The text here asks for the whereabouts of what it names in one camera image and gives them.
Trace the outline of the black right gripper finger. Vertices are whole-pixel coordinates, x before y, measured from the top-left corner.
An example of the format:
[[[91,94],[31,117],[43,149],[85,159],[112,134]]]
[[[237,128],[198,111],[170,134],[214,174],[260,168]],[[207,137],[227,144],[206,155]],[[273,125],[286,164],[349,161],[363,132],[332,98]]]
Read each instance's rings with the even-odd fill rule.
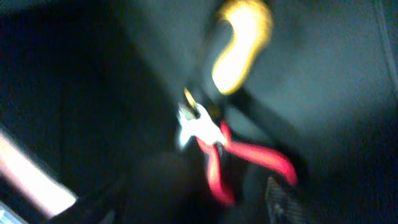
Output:
[[[271,224],[310,224],[305,207],[293,197],[283,182],[273,176],[267,179],[265,203]]]

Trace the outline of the black box with flip lid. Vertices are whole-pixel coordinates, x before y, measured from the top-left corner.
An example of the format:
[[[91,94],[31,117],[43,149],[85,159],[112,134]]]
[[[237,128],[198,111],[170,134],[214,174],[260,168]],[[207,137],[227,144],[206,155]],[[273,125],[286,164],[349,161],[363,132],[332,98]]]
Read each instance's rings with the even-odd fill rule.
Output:
[[[269,223],[271,171],[225,154],[237,202],[210,193],[177,103],[222,1],[2,1],[1,133],[29,187],[1,198],[29,223]],[[272,40],[224,117],[294,163],[311,223],[397,222],[397,2],[269,1]]]

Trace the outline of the red handled cutting pliers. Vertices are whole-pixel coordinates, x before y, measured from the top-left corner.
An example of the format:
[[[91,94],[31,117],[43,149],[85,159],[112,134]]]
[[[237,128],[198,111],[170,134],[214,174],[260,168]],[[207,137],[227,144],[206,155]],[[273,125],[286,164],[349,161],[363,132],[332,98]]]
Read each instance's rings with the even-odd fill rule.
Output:
[[[193,108],[178,104],[178,121],[185,139],[194,137],[207,156],[206,180],[214,198],[225,206],[233,206],[236,198],[221,175],[221,154],[230,153],[245,161],[260,165],[281,176],[291,186],[298,184],[297,171],[283,153],[265,146],[235,141],[225,121],[217,125],[201,104]]]

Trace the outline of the yellow black handled screwdriver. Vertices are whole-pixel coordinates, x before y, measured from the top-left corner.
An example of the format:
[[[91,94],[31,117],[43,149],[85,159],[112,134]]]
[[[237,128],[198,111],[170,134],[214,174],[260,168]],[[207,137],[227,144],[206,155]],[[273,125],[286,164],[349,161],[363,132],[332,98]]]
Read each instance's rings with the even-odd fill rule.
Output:
[[[183,91],[182,103],[193,110],[237,92],[271,41],[272,11],[264,1],[226,1],[217,19],[200,69]]]

